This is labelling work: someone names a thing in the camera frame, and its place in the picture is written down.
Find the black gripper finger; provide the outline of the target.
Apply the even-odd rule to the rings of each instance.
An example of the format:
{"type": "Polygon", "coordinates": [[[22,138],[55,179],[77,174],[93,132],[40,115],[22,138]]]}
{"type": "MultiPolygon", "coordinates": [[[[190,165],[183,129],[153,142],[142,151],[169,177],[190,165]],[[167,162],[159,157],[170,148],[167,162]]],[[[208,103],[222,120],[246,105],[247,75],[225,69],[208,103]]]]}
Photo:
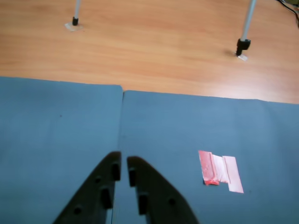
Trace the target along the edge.
{"type": "Polygon", "coordinates": [[[138,156],[127,158],[130,187],[135,188],[139,215],[148,224],[197,224],[199,221],[180,192],[138,156]]]}
{"type": "Polygon", "coordinates": [[[108,153],[86,178],[55,224],[104,224],[114,205],[115,182],[121,178],[121,152],[108,153]]]}

